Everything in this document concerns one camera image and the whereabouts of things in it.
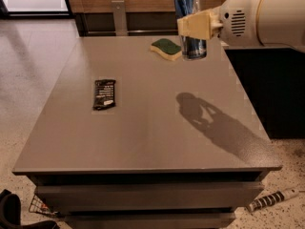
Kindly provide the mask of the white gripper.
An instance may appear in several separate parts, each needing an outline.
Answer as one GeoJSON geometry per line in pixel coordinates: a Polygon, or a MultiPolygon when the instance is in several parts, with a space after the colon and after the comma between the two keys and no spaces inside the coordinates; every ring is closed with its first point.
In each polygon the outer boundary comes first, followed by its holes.
{"type": "Polygon", "coordinates": [[[258,21],[263,0],[226,0],[218,14],[203,10],[177,20],[178,34],[210,40],[217,33],[232,47],[260,47],[258,21]]]}

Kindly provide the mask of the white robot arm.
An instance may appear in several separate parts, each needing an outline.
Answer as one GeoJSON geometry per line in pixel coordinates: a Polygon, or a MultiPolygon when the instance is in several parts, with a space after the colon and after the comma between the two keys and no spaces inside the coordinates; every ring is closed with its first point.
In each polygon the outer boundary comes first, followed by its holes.
{"type": "Polygon", "coordinates": [[[177,20],[178,34],[236,48],[305,52],[305,0],[226,0],[177,20]]]}

